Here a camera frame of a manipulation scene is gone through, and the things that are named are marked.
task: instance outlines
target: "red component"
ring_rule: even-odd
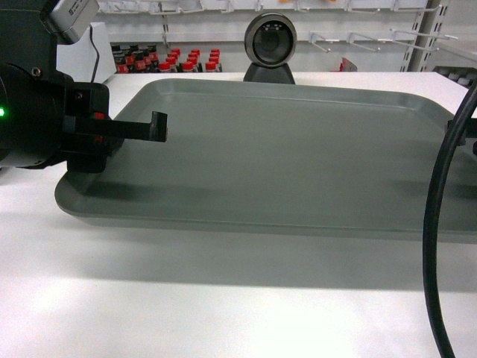
[[[144,62],[143,60],[136,61],[134,63],[134,66],[138,71],[142,71],[146,69],[146,62]]]
[[[120,65],[117,63],[116,70],[118,71],[118,73],[129,73],[129,69],[127,65]]]
[[[157,57],[157,52],[149,52],[149,58],[151,59],[151,61],[158,61],[159,58]]]
[[[182,64],[183,71],[192,71],[194,69],[194,64],[190,61],[184,62]]]
[[[169,63],[171,66],[174,66],[177,63],[176,57],[166,57],[165,61]]]
[[[351,62],[345,57],[341,58],[339,72],[357,72],[357,71],[358,71],[358,67],[356,67],[356,65],[353,62]]]
[[[192,63],[193,66],[197,65],[197,58],[196,57],[187,57],[187,61]]]
[[[126,56],[126,64],[128,66],[132,66],[134,64],[134,56],[133,55]]]
[[[159,62],[160,71],[169,71],[171,69],[171,64],[169,62]]]
[[[214,72],[217,69],[217,63],[215,62],[206,62],[206,71]]]

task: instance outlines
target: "tray rim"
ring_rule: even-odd
[[[372,89],[349,89],[349,88],[337,88],[337,87],[317,87],[317,86],[305,86],[305,85],[294,85],[296,91],[277,91],[277,87],[286,87],[288,89],[289,86],[287,84],[256,84],[256,83],[246,83],[246,82],[236,82],[236,81],[215,81],[215,80],[196,80],[196,79],[184,79],[184,78],[166,78],[166,79],[159,79],[156,81],[152,81],[143,86],[140,91],[131,99],[130,102],[123,108],[123,110],[118,114],[117,117],[120,117],[123,112],[126,112],[128,106],[131,105],[133,100],[140,96],[143,92],[149,91],[150,87],[153,87],[154,91],[158,90],[157,84],[161,84],[159,93],[162,95],[167,94],[193,94],[193,95],[218,95],[218,96],[226,96],[226,97],[236,97],[240,95],[242,98],[257,98],[256,95],[253,93],[250,94],[250,89],[255,91],[259,91],[261,94],[261,98],[266,99],[288,99],[288,100],[297,100],[297,101],[317,101],[317,102],[332,102],[332,103],[346,103],[346,104],[366,104],[366,105],[373,105],[379,107],[392,107],[392,108],[403,108],[406,110],[413,110],[418,111],[422,106],[431,105],[433,112],[437,112],[439,116],[447,116],[449,119],[453,117],[453,115],[444,107],[442,107],[437,102],[423,97],[421,95],[415,95],[412,93],[406,92],[396,92],[396,91],[379,91],[379,90],[372,90]],[[227,86],[229,90],[232,92],[217,92],[216,87],[219,86]],[[331,99],[322,99],[322,98],[302,98],[300,93],[306,92],[309,95],[316,95],[317,93],[322,95],[323,93],[330,95]],[[335,97],[346,97],[346,95],[356,95],[359,93],[367,93],[368,95],[362,96],[362,98],[375,98],[376,96],[384,96],[387,100],[392,100],[398,98],[401,102],[398,104],[381,104],[381,103],[370,103],[370,101],[333,101],[332,99]],[[296,97],[299,98],[290,98],[289,94],[293,93]],[[84,180],[83,183],[80,184],[84,190],[87,189],[88,185],[94,181],[99,175],[88,175],[87,180]],[[247,223],[247,222],[224,222],[224,221],[203,221],[203,220],[196,220],[196,219],[171,219],[171,218],[151,218],[151,217],[144,217],[144,216],[134,216],[131,218],[129,215],[107,215],[107,214],[90,214],[86,211],[81,210],[73,210],[71,205],[65,205],[64,197],[66,195],[61,195],[61,191],[65,191],[67,189],[72,189],[71,186],[66,187],[69,185],[69,181],[71,179],[78,179],[80,178],[81,174],[79,173],[70,173],[67,172],[62,176],[60,181],[58,182],[54,196],[57,202],[58,207],[79,219],[83,219],[83,221],[88,223],[99,222],[101,220],[108,220],[111,224],[114,221],[117,221],[116,225],[113,226],[122,226],[126,225],[127,227],[135,227],[138,225],[139,227],[155,227],[155,228],[165,228],[170,227],[173,229],[184,229],[184,230],[210,230],[207,227],[221,227],[221,231],[229,231],[232,232],[251,232],[251,233],[296,233],[305,236],[345,236],[345,237],[380,237],[382,235],[388,235],[389,233],[395,234],[399,236],[400,239],[402,238],[415,238],[417,233],[420,233],[420,230],[415,229],[393,229],[393,228],[384,228],[384,229],[376,229],[376,228],[365,228],[365,227],[327,227],[327,226],[314,226],[314,225],[292,225],[292,224],[266,224],[266,223]],[[443,230],[443,233],[449,235],[459,235],[459,236],[472,236],[475,234],[473,231],[453,231],[453,230]]]

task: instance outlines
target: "red bottle cap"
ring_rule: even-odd
[[[171,69],[171,64],[169,62],[159,62],[159,70],[167,71]]]
[[[197,65],[197,58],[196,57],[187,57],[187,61],[192,63],[193,66]]]
[[[166,57],[166,58],[165,58],[165,61],[166,61],[167,63],[169,63],[171,66],[175,65],[176,62],[177,62],[177,61],[176,61],[176,57],[170,57],[170,56],[169,56],[169,57]]]
[[[217,69],[217,63],[215,62],[206,62],[206,71],[215,71]]]
[[[194,64],[192,62],[184,62],[182,64],[182,70],[183,71],[192,71],[194,69]]]

